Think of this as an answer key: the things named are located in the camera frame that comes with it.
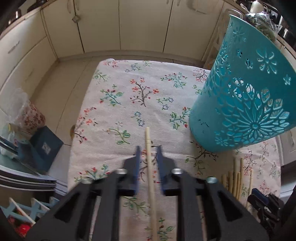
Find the floral white tablecloth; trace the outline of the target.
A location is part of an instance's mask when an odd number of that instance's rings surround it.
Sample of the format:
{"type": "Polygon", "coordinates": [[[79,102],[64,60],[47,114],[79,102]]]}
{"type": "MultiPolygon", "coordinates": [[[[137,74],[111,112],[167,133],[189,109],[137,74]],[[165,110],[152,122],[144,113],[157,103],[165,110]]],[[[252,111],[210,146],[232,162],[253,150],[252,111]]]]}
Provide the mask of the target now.
{"type": "Polygon", "coordinates": [[[154,61],[107,59],[96,67],[77,119],[68,186],[104,178],[140,146],[139,190],[120,200],[120,240],[151,240],[144,131],[157,147],[198,178],[240,172],[239,200],[246,205],[250,170],[263,194],[280,194],[280,155],[274,138],[230,152],[209,152],[191,135],[189,114],[209,70],[154,61]]]}

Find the blue box on floor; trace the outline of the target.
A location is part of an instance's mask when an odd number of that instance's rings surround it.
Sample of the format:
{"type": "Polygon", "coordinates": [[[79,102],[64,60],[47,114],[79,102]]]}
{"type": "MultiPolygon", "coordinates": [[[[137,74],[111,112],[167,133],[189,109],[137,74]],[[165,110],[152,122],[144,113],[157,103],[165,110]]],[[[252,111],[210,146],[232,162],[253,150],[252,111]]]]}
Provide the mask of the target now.
{"type": "Polygon", "coordinates": [[[47,126],[43,126],[32,135],[28,144],[23,145],[23,160],[37,172],[46,173],[63,144],[47,126]]]}

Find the teal perforated plastic basket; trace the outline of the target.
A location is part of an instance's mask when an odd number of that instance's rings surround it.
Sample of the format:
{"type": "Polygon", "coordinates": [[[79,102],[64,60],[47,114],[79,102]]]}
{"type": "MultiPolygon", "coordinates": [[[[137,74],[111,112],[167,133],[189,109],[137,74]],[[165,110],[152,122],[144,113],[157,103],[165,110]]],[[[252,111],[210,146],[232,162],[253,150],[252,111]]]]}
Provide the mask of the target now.
{"type": "Polygon", "coordinates": [[[295,127],[293,66],[271,40],[237,16],[230,16],[189,127],[210,152],[260,143],[295,127]]]}

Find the floral trash bin with bag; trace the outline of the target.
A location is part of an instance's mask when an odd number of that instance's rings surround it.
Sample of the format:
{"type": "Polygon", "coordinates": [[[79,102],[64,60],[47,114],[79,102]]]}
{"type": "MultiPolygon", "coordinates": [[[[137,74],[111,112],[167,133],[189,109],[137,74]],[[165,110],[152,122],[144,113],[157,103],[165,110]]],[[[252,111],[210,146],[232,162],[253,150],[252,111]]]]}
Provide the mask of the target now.
{"type": "Polygon", "coordinates": [[[29,100],[28,95],[21,88],[17,88],[11,97],[12,100],[8,107],[10,124],[31,135],[45,126],[45,116],[29,100]]]}

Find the white storage rack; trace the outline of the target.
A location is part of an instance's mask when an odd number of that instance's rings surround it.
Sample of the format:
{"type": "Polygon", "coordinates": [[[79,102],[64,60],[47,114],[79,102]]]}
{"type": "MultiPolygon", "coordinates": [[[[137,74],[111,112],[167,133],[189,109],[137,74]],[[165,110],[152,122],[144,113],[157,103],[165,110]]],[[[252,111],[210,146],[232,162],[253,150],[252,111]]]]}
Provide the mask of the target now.
{"type": "Polygon", "coordinates": [[[230,21],[230,15],[237,16],[241,19],[243,19],[244,16],[244,14],[237,9],[226,8],[222,10],[222,13],[220,14],[217,25],[214,29],[212,37],[203,56],[204,69],[210,70],[215,62],[215,59],[218,55],[225,34],[227,32],[228,24],[230,21]]]}

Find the green vegetables plastic bag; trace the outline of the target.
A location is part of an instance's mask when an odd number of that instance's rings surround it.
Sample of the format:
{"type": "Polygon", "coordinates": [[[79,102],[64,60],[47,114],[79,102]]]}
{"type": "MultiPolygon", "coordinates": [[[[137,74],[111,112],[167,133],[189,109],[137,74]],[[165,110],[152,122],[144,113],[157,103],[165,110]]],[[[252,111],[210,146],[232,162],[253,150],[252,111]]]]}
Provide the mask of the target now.
{"type": "Polygon", "coordinates": [[[268,13],[261,11],[259,13],[248,13],[244,16],[244,20],[263,33],[272,42],[276,40],[278,26],[270,19],[268,13]]]}

